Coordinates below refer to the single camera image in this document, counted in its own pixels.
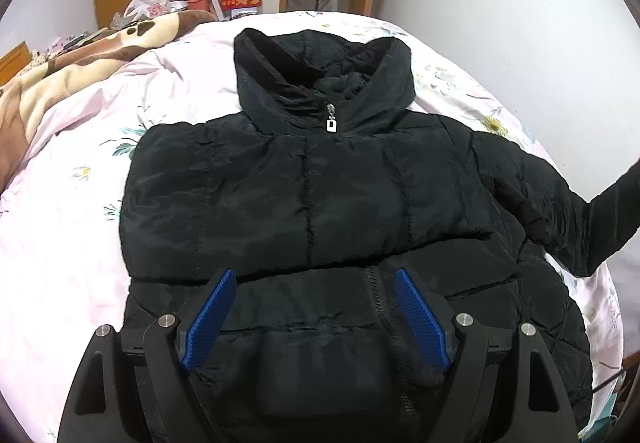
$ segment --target bed sheet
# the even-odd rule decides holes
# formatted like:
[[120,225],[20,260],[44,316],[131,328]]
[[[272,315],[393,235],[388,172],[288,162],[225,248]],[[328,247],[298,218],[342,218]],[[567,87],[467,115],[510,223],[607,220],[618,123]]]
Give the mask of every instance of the bed sheet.
[[[245,17],[198,26],[146,52],[44,116],[0,197],[0,391],[35,443],[56,441],[66,394],[92,331],[122,327],[129,276],[118,219],[130,157],[158,123],[192,124],[240,111],[234,37],[305,29],[354,42],[396,36],[412,50],[416,99],[409,109],[452,116],[553,163],[494,96],[453,62],[376,19],[323,12]],[[551,257],[583,314],[594,384],[622,360],[622,321],[606,264],[576,279]],[[613,384],[594,395],[591,420]]]

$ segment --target silver bolt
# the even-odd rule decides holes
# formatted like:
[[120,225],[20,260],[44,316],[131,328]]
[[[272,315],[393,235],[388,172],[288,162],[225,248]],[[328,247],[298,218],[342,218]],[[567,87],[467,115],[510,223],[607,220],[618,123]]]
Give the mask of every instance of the silver bolt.
[[536,334],[536,327],[533,324],[529,324],[525,322],[522,326],[520,326],[520,330],[527,336],[532,337]]
[[102,324],[97,330],[95,330],[95,334],[99,337],[105,337],[109,333],[111,333],[111,326],[108,324]]
[[474,323],[474,318],[468,313],[458,313],[456,315],[456,322],[461,326],[470,326]]
[[173,326],[175,323],[175,317],[173,315],[162,315],[158,319],[158,324],[163,328],[168,328]]

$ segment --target black puffer jacket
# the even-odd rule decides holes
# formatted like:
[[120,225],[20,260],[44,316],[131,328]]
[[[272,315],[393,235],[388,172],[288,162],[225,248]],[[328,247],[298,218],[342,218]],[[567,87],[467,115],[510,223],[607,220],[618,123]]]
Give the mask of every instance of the black puffer jacket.
[[410,50],[395,38],[245,30],[235,56],[243,112],[138,144],[124,329],[230,267],[238,298],[193,385],[233,441],[412,441],[442,376],[394,298],[410,265],[456,312],[538,326],[585,425],[589,342],[542,247],[591,275],[638,228],[639,168],[587,204],[508,140],[407,111]]

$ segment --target folded jacket sleeve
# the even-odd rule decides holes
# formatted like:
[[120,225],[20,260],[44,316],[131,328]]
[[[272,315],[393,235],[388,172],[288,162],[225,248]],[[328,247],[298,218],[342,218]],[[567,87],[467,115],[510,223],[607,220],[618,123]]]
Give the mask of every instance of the folded jacket sleeve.
[[455,146],[478,169],[482,184],[577,277],[589,277],[640,227],[640,162],[587,203],[548,162],[491,133],[441,118]]

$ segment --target silver zipper pull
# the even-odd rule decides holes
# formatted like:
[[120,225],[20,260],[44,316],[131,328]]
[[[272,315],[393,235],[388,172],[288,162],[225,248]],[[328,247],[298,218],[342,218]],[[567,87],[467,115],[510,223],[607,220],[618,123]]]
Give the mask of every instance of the silver zipper pull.
[[338,122],[335,121],[335,106],[333,104],[327,104],[326,110],[329,113],[329,119],[326,121],[326,130],[330,133],[335,133],[338,128]]

